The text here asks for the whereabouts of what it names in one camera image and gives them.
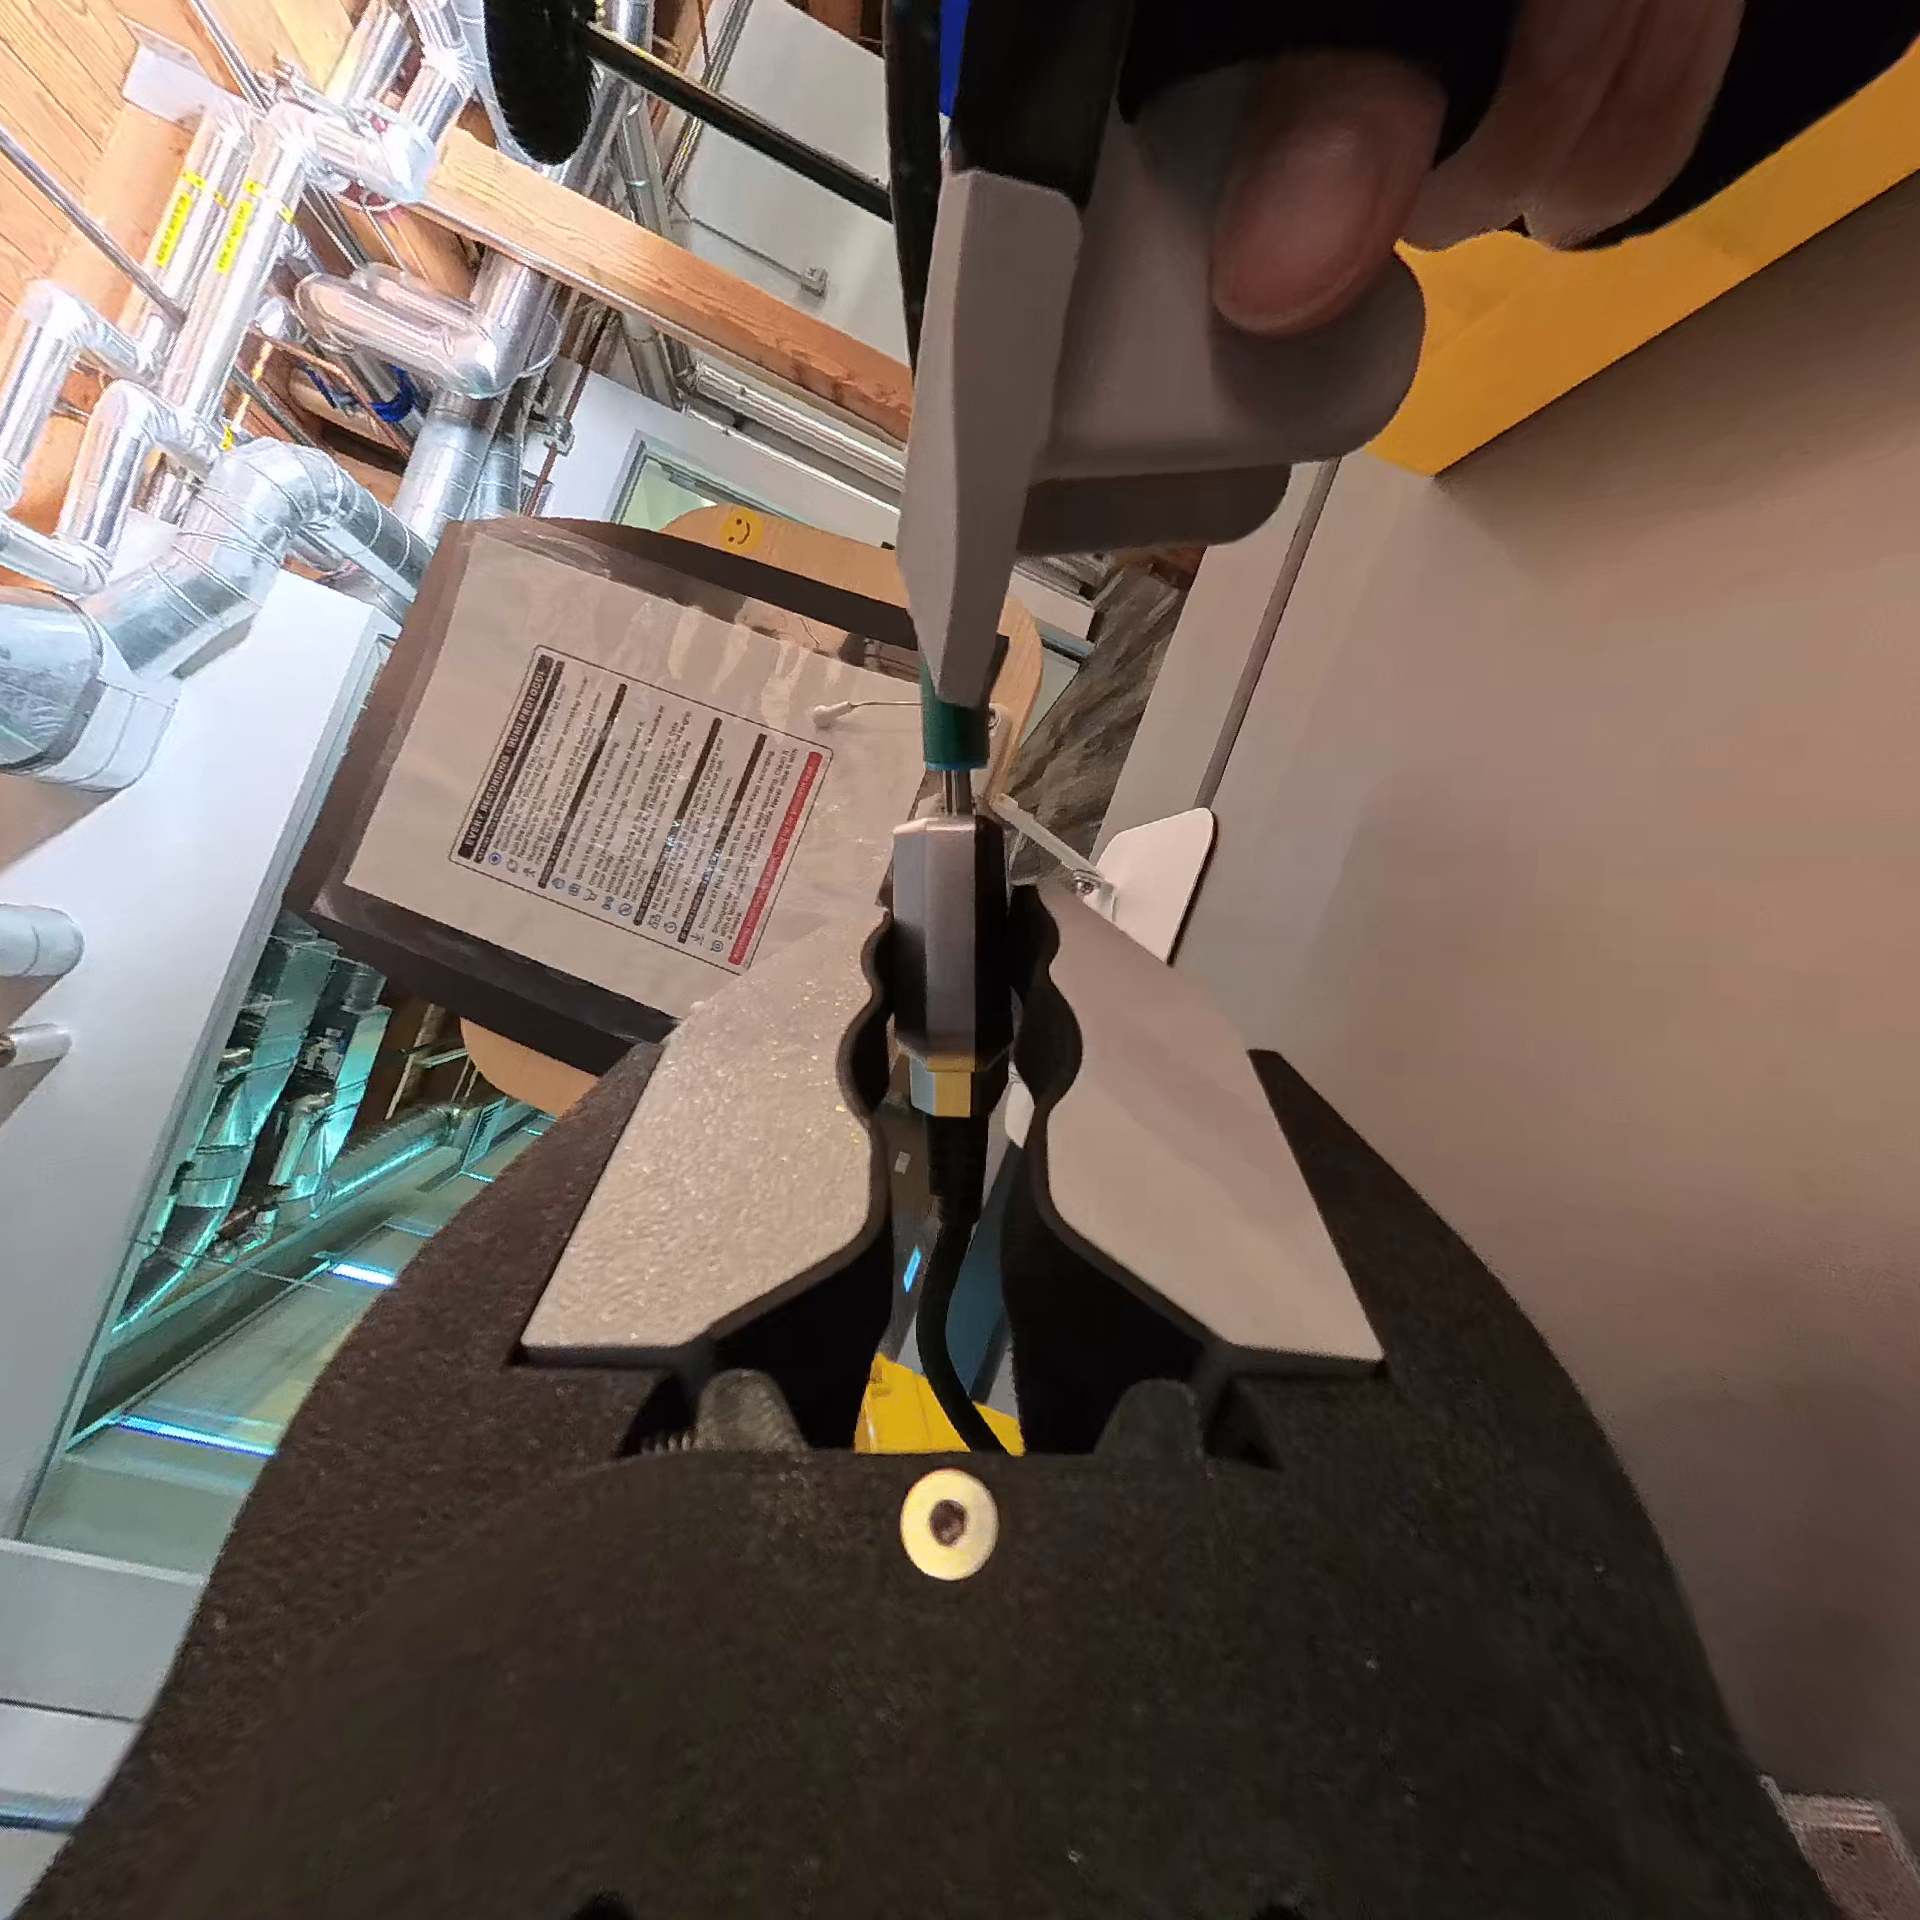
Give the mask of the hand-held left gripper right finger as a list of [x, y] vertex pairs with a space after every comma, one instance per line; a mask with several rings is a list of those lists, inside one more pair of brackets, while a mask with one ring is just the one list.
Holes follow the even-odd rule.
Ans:
[[1067, 884], [1018, 886], [1003, 1225], [1027, 1452], [1092, 1452], [1142, 1381], [1208, 1425], [1245, 1379], [1367, 1378], [1382, 1344], [1237, 1026]]

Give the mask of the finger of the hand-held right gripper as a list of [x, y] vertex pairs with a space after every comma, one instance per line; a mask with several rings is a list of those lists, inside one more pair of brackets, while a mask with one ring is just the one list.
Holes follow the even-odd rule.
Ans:
[[933, 694], [979, 708], [1044, 450], [1082, 245], [1052, 188], [966, 166], [942, 182], [896, 560]]

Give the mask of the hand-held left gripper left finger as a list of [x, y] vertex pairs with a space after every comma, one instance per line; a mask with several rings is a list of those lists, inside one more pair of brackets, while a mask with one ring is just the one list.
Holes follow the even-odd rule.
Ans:
[[689, 1403], [756, 1371], [810, 1446], [852, 1449], [896, 1286], [890, 927], [884, 907], [826, 924], [681, 1021], [533, 1308], [529, 1361], [657, 1371]]

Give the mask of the grey hub adapter with cable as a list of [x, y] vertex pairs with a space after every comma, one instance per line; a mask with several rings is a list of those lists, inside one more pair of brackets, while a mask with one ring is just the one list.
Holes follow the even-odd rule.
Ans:
[[991, 1123], [1006, 1091], [1017, 993], [1004, 832], [942, 810], [894, 834], [888, 1003], [925, 1123], [931, 1248], [916, 1308], [927, 1386], [960, 1443], [1003, 1453], [948, 1340], [950, 1305], [989, 1190]]

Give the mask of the yellow plastic bin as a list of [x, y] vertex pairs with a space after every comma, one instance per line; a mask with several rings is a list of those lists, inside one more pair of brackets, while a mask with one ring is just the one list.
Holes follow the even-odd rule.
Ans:
[[877, 1353], [852, 1448], [858, 1453], [956, 1453], [966, 1452], [968, 1441], [920, 1371]]
[[1763, 273], [1919, 167], [1919, 52], [1658, 231], [1596, 252], [1520, 233], [1402, 248], [1426, 302], [1418, 372], [1367, 445], [1437, 475]]

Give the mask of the person's right hand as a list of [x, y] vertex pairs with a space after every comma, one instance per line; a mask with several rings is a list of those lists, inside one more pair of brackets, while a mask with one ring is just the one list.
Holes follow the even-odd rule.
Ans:
[[1273, 59], [1212, 230], [1212, 302], [1254, 335], [1346, 314], [1402, 241], [1520, 224], [1571, 250], [1645, 212], [1697, 149], [1743, 2], [1526, 2], [1492, 103], [1445, 157], [1447, 98], [1365, 52]]

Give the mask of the black disc floor lamp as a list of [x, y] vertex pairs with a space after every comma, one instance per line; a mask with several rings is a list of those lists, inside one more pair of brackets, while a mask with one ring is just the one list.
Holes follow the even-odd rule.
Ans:
[[596, 77], [611, 74], [834, 198], [887, 224], [894, 219], [887, 184], [601, 26], [589, 3], [487, 2], [485, 38], [503, 120], [541, 163], [566, 162], [585, 145]]

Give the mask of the silver ventilation duct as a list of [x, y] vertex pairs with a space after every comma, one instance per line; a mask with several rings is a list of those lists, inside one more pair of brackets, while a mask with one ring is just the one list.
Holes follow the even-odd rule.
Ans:
[[[303, 215], [325, 200], [424, 201], [470, 100], [505, 155], [595, 189], [635, 87], [595, 79], [585, 145], [546, 163], [512, 136], [485, 3], [365, 3], [329, 83], [286, 71], [256, 100], [212, 89], [117, 322], [39, 277], [5, 326], [5, 772], [131, 785], [179, 679], [239, 640], [284, 564], [402, 615], [462, 518], [523, 510], [523, 445], [565, 323], [561, 286], [490, 252], [458, 297], [365, 259], [321, 268]], [[386, 504], [299, 438], [243, 434], [229, 390], [253, 347], [332, 362], [358, 406], [407, 430]]]

